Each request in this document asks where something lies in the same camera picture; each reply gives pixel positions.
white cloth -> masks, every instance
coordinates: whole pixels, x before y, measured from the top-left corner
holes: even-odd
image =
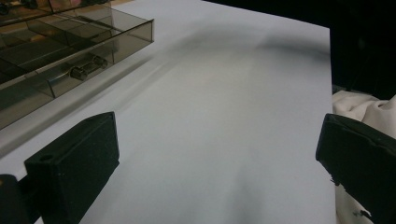
[[[396,95],[389,101],[373,96],[339,91],[332,96],[332,112],[361,121],[382,133],[396,138]],[[359,215],[365,210],[342,186],[335,188],[337,220],[340,224],[371,224]]]

dark background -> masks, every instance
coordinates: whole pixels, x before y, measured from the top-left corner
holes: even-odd
[[[329,27],[332,84],[396,94],[396,0],[206,0]]]

compartment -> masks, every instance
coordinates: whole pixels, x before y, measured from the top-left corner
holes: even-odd
[[[0,27],[0,129],[149,45],[152,29],[102,5]]]
[[[52,13],[47,0],[0,0],[0,26]]]

small metal part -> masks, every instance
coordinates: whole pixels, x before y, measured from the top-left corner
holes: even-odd
[[[85,80],[88,76],[87,72],[81,67],[72,67],[70,69],[70,77],[76,78],[78,80]]]
[[[107,67],[107,60],[106,59],[103,59],[101,57],[95,56],[95,57],[93,57],[92,61],[96,65],[100,66],[101,68],[106,68]]]
[[[107,60],[99,56],[94,56],[92,60],[81,67],[72,67],[70,69],[70,77],[76,78],[78,80],[85,80],[88,74],[96,71],[99,68],[105,69],[107,67]]]

white sheet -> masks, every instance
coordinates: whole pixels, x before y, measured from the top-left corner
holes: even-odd
[[[2,131],[74,108],[0,160],[2,172],[22,177],[28,156],[113,110],[120,166],[81,224],[335,223],[332,182],[315,160],[332,110],[327,28],[198,0],[117,8],[155,19],[156,42]]]

